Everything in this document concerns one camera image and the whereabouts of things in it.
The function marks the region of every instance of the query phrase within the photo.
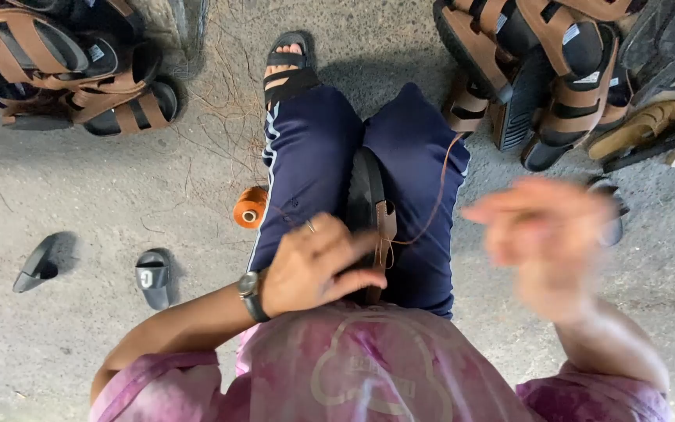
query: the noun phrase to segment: hand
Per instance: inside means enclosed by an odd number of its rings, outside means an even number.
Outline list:
[[[353,235],[339,219],[324,213],[310,221],[314,232],[304,225],[283,236],[263,274],[262,308],[270,318],[316,308],[364,287],[387,287],[385,276],[373,270],[336,276],[373,251],[379,234]]]
[[[463,216],[487,226],[485,248],[494,264],[517,266],[515,290],[542,318],[571,323],[593,311],[590,275],[598,235],[615,208],[598,194],[567,182],[525,177],[484,196]]]

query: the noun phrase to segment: watch strap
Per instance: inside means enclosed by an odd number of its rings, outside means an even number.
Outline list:
[[[270,317],[267,316],[265,311],[262,309],[262,301],[259,300],[258,294],[248,294],[241,298],[244,301],[244,306],[246,306],[249,315],[254,321],[257,322],[267,322],[270,321]]]

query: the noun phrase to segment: wristwatch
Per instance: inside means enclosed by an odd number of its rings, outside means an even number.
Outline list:
[[[249,271],[242,275],[239,282],[236,283],[236,288],[239,289],[239,297],[254,321],[270,321],[270,317],[262,309],[262,301],[259,299],[259,273],[257,271]]]

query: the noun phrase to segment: sandal label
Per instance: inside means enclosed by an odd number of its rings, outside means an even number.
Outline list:
[[[496,20],[496,33],[502,30],[502,26],[507,23],[507,16],[504,14],[499,14],[499,19]]]
[[[580,80],[576,80],[573,83],[595,83],[598,81],[598,76],[600,76],[600,74],[601,72],[595,71]]]
[[[88,49],[88,54],[90,55],[90,61],[95,63],[100,60],[101,57],[106,55],[98,45],[93,44],[92,47]]]
[[[566,45],[568,42],[572,40],[572,38],[576,37],[577,35],[580,34],[580,29],[577,27],[576,23],[573,23],[572,26],[567,29],[567,32],[564,33],[564,38],[562,39],[562,45]]]

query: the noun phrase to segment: concrete floor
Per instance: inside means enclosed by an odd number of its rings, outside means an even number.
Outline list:
[[[408,80],[441,104],[454,65],[429,5],[379,5],[217,2],[209,15],[206,71],[189,84],[187,112],[173,128],[114,139],[79,128],[0,129],[0,420],[85,420],[100,362],[152,314],[132,274],[143,250],[173,251],[181,300],[239,277],[254,232],[234,225],[230,209],[245,187],[262,181],[259,82],[277,34],[312,31],[320,75],[343,89],[362,116]],[[519,152],[498,152],[490,130],[484,124],[467,142],[473,161],[459,204],[524,174]],[[577,151],[549,175],[584,181],[597,173]],[[603,293],[657,341],[670,367],[675,411],[675,169],[654,160],[615,179],[632,213],[624,240],[606,261]],[[59,231],[79,239],[65,264],[73,269],[33,291],[12,293],[25,256]],[[481,227],[456,221],[455,324],[512,384],[553,374],[563,361],[556,336],[512,298],[511,274],[489,266],[481,234]],[[233,351],[232,343],[220,348],[227,383]]]

